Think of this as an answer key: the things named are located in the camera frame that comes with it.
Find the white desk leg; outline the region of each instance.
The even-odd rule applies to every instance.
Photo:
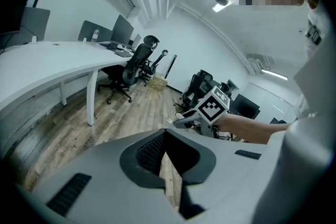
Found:
[[[61,99],[62,99],[62,104],[66,105],[67,104],[67,97],[65,95],[65,85],[64,81],[61,81],[59,84],[59,91],[61,93]]]
[[[88,123],[90,126],[94,124],[94,107],[95,107],[95,89],[96,89],[96,82],[97,82],[97,74],[98,69],[89,72],[89,81],[88,81],[88,88],[86,92],[86,106],[88,110]]]

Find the plastic water bottle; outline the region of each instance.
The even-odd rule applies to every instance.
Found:
[[[92,36],[92,39],[91,39],[91,42],[92,42],[92,43],[96,43],[96,42],[97,42],[98,35],[99,35],[99,30],[96,29],[96,30],[94,31],[93,36]]]

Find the forearm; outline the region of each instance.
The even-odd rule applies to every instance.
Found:
[[[242,116],[227,114],[216,123],[221,132],[232,133],[251,143],[267,144],[270,136],[285,131],[290,124],[266,124]]]

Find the white ceiling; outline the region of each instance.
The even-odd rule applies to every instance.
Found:
[[[274,71],[292,76],[305,61],[304,32],[307,27],[306,5],[303,6],[236,6],[219,13],[212,10],[214,0],[176,0],[219,29],[247,54],[271,56]]]

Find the white desk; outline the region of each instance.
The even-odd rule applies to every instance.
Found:
[[[0,110],[13,103],[19,105],[57,83],[60,83],[62,103],[66,105],[64,80],[88,72],[87,112],[92,126],[98,70],[124,65],[129,60],[83,42],[45,41],[9,48],[0,55]]]

